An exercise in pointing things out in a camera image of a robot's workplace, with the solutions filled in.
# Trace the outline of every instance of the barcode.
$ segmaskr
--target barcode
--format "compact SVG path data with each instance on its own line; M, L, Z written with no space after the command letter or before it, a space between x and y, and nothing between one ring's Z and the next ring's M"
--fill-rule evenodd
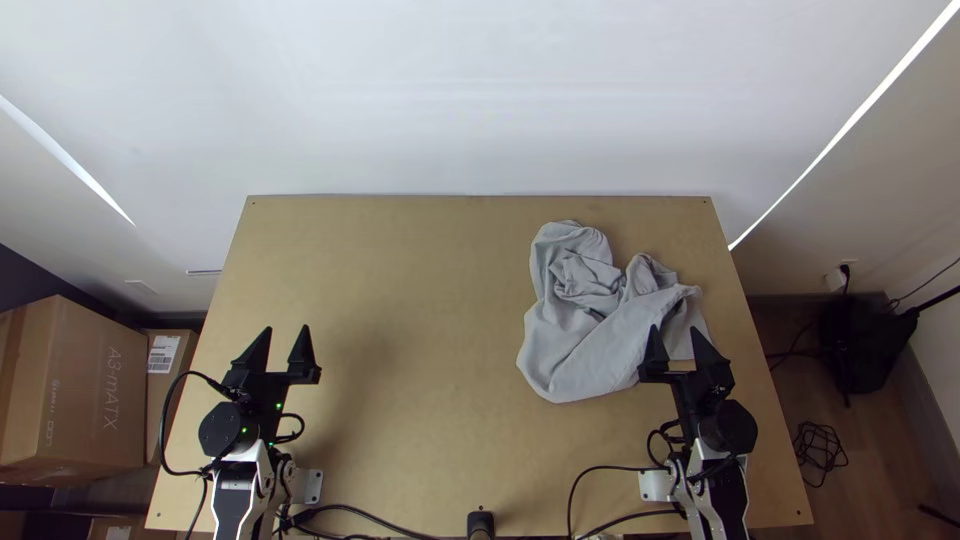
M173 356L163 352L151 352L147 359L147 373L170 373Z

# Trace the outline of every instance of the electrical outlet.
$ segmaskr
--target electrical outlet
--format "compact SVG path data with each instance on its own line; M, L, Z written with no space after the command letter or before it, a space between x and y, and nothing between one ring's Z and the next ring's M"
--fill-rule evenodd
M827 284L827 290L830 292L839 291L847 284L847 276L840 271L840 268L834 268L823 275L823 280Z

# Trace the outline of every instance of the metal bracket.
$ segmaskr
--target metal bracket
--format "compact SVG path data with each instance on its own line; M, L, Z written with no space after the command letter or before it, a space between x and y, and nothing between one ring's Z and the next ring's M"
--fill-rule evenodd
M320 504L320 492L323 489L322 470L300 469L292 465L286 468L284 474L290 490L290 504Z
M640 471L640 496L644 502L675 502L673 486L677 478L673 475L673 464L669 471Z

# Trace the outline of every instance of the mdf board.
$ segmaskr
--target mdf board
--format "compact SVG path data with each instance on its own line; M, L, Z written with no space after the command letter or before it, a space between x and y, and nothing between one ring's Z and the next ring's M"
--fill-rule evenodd
M323 376L284 406L306 419L286 445L325 471L323 503L363 508L408 528L462 536L483 505L504 536L564 535L570 485L599 464L650 465L647 433L677 413L666 385L564 405L515 366L534 303L530 242L546 222L575 219L610 239L618 266L647 252L703 288L733 397L759 425L747 481L753 527L812 522L789 433L713 204L690 197L251 197L210 307L193 369L220 379L230 360L274 329L269 367L285 369L300 326ZM189 380L170 443L174 468L207 463L197 426L219 401ZM294 425L281 425L282 430ZM200 486L160 475L148 526L185 529ZM633 473L591 473L574 500L579 532L644 503ZM342 512L313 523L384 534ZM208 506L198 530L213 528ZM681 531L677 516L633 520L621 533Z

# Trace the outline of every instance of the cardboard box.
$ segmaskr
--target cardboard box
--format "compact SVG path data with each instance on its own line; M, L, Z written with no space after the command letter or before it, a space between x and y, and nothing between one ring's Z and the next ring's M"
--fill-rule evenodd
M144 528L145 517L93 518L87 540L175 540L175 531Z
M143 466L147 338L61 296L0 314L0 480Z
M21 540L26 521L26 512L0 512L0 531L3 531L3 538Z
M147 330L150 356L147 359L147 424L144 448L147 463L150 465L160 464L160 417L163 413L163 400L177 375L190 369L199 339L200 336L190 330ZM170 411L167 413L168 434L173 426L181 392L182 384L170 400Z

